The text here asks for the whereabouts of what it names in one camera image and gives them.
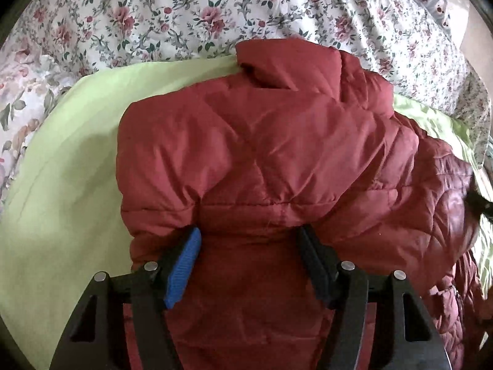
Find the red quilted puffer jacket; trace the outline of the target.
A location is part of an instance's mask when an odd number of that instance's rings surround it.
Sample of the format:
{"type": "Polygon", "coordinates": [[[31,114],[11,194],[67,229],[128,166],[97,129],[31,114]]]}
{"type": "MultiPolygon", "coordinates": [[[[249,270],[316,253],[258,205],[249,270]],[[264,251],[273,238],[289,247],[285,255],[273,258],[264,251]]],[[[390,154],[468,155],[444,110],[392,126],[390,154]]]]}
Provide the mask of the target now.
{"type": "Polygon", "coordinates": [[[351,54],[258,39],[236,57],[237,74],[132,103],[118,129],[134,267],[202,234],[166,316],[184,368],[315,368],[332,313],[297,253],[305,224],[365,271],[404,271],[467,368],[482,338],[470,164],[396,113],[392,85],[351,54]]]}

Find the light green bed sheet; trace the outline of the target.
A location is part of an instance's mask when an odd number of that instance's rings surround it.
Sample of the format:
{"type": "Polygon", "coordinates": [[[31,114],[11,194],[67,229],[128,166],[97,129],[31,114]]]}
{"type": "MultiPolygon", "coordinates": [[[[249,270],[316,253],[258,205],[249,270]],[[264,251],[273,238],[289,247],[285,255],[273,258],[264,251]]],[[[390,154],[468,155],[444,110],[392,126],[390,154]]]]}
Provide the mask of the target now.
{"type": "Polygon", "coordinates": [[[134,266],[116,179],[129,105],[239,71],[212,59],[96,74],[35,135],[1,222],[1,313],[34,366],[48,366],[90,275],[134,266]]]}

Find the large-flower pastel quilt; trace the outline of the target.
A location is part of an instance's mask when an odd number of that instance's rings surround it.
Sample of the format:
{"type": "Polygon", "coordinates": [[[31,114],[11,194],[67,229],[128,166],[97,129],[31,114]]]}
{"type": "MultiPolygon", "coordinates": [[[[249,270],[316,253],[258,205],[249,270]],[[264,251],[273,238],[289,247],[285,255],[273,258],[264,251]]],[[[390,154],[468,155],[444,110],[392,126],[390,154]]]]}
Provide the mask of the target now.
{"type": "Polygon", "coordinates": [[[25,150],[76,78],[25,37],[1,49],[1,203],[25,150]]]}

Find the rose floral white duvet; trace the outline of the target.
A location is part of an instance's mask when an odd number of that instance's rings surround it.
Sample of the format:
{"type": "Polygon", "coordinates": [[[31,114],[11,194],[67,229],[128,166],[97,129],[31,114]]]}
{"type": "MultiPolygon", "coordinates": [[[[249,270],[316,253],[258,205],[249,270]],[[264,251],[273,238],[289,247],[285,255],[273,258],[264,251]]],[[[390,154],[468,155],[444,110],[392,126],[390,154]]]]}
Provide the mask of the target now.
{"type": "Polygon", "coordinates": [[[76,81],[106,68],[229,55],[248,39],[306,39],[357,56],[397,94],[462,121],[476,160],[485,159],[486,85],[414,0],[32,0],[7,40],[18,37],[76,81]]]}

